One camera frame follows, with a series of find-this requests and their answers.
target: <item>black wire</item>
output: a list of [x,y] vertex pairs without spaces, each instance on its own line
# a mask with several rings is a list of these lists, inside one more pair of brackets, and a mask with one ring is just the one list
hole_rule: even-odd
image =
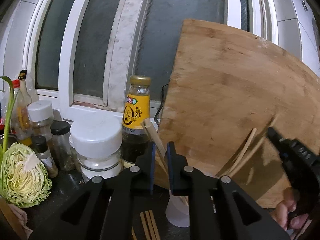
[[157,111],[157,113],[156,113],[156,115],[155,115],[155,117],[153,119],[158,126],[159,126],[160,123],[157,120],[157,118],[158,118],[158,115],[159,115],[160,111],[162,110],[162,107],[163,107],[163,104],[164,104],[164,87],[167,86],[167,85],[169,85],[169,83],[165,84],[164,86],[162,86],[162,89],[161,89],[161,103],[160,103],[159,109],[158,109],[158,111]]

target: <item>green stalk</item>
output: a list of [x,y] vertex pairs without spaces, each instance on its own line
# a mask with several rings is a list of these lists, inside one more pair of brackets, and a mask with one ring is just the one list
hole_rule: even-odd
[[9,77],[7,77],[7,76],[2,76],[0,78],[2,78],[4,81],[6,81],[9,84],[9,87],[10,87],[8,108],[7,108],[7,112],[6,112],[6,115],[5,115],[5,123],[4,123],[3,145],[2,145],[2,147],[0,146],[0,165],[1,165],[2,159],[3,159],[3,154],[8,149],[7,148],[7,142],[8,142],[8,136],[9,136],[10,119],[11,119],[11,114],[12,114],[15,98],[13,97],[13,84],[12,84],[11,79]]

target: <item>black bottle cap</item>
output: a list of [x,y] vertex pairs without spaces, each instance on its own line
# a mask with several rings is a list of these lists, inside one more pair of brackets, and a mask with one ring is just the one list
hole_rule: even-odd
[[48,149],[47,141],[42,135],[33,136],[32,143],[38,153],[44,153]]
[[70,132],[70,124],[66,121],[53,121],[50,130],[53,135],[64,135]]

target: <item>halved cabbage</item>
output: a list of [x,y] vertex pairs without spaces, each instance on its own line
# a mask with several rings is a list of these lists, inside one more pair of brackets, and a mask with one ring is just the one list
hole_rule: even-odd
[[35,152],[20,143],[3,156],[0,171],[1,195],[20,208],[38,205],[50,194],[51,180]]

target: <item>silver screw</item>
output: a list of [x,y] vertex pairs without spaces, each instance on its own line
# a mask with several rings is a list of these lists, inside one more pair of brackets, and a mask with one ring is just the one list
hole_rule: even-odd
[[93,183],[99,183],[101,181],[102,181],[102,177],[100,177],[100,176],[95,176],[92,178]]
[[228,183],[231,182],[231,179],[230,179],[229,176],[222,176],[222,177],[221,177],[221,181],[222,181],[223,183],[228,184]]
[[140,167],[139,166],[131,166],[130,171],[131,172],[138,172],[138,171],[140,171]]
[[192,166],[184,166],[183,169],[186,172],[192,172],[193,171],[193,167]]

